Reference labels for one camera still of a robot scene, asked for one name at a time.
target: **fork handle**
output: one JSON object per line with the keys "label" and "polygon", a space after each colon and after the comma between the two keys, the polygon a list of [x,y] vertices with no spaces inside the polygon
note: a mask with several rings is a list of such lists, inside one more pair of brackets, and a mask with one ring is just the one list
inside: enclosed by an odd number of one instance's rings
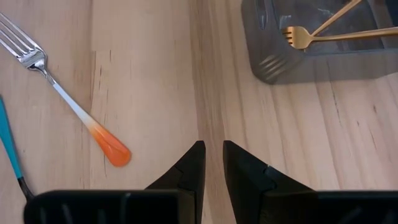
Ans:
{"label": "fork handle", "polygon": [[53,84],[53,87],[85,124],[109,161],[117,167],[126,165],[131,158],[130,150],[83,110],[57,82]]}
{"label": "fork handle", "polygon": [[398,35],[398,27],[390,27],[377,30],[367,30],[362,32],[354,32],[350,34],[331,35],[327,37],[314,37],[313,41],[329,41],[329,40],[350,40],[362,39],[365,37],[384,37],[388,35]]}
{"label": "fork handle", "polygon": [[354,8],[358,3],[360,3],[362,0],[352,0],[349,3],[347,3],[344,7],[342,7],[336,14],[334,14],[332,17],[330,17],[326,22],[324,22],[319,28],[317,28],[311,36],[316,36],[319,34],[321,31],[323,31],[326,27],[328,27],[330,24],[334,23],[337,19],[339,19],[342,15],[346,14],[350,9]]}

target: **wooden table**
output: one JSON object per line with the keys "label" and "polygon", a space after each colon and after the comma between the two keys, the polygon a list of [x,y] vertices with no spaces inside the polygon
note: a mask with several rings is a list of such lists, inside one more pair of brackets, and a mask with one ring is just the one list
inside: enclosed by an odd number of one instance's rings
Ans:
{"label": "wooden table", "polygon": [[[398,187],[398,73],[266,85],[249,67],[240,0],[1,0],[0,9],[133,153],[113,167],[45,79],[1,49],[0,94],[36,194],[143,189],[198,139],[207,146],[203,223],[234,223],[224,139],[314,189]],[[1,145],[1,222],[21,223],[24,204]]]}

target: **teal handle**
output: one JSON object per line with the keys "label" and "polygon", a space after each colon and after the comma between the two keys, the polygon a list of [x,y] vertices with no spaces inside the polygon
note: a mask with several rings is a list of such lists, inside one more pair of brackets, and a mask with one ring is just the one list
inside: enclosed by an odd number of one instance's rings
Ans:
{"label": "teal handle", "polygon": [[10,124],[8,122],[6,107],[0,96],[0,138],[6,148],[8,158],[11,161],[14,173],[18,178],[22,177],[21,168],[19,167],[14,139],[12,138]]}

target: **wood grain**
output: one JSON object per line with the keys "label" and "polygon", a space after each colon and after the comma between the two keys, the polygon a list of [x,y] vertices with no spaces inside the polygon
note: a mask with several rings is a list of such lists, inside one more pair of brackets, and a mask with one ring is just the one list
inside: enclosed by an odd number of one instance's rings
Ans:
{"label": "wood grain", "polygon": [[[0,0],[66,91],[132,151],[128,166],[113,167],[51,86],[2,49],[0,94],[32,190],[143,189],[198,139],[207,146],[203,223],[234,223],[224,139],[314,189],[396,189],[398,73],[266,85],[250,69],[240,3]],[[345,69],[330,60],[303,72]],[[25,199],[2,145],[0,180],[0,217],[22,223]]]}

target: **silver fork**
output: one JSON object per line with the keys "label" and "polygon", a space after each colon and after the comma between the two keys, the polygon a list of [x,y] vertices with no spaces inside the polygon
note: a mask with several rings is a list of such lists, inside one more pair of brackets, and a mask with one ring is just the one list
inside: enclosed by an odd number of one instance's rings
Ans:
{"label": "silver fork", "polygon": [[44,50],[1,12],[0,44],[3,45],[16,59],[18,59],[25,68],[39,71],[45,77],[45,79],[55,88],[77,116],[83,121],[109,161],[114,166],[124,166],[130,161],[130,150],[108,130],[96,122],[86,111],[84,111],[83,108],[81,108],[54,80],[50,72],[47,70],[47,55]]}

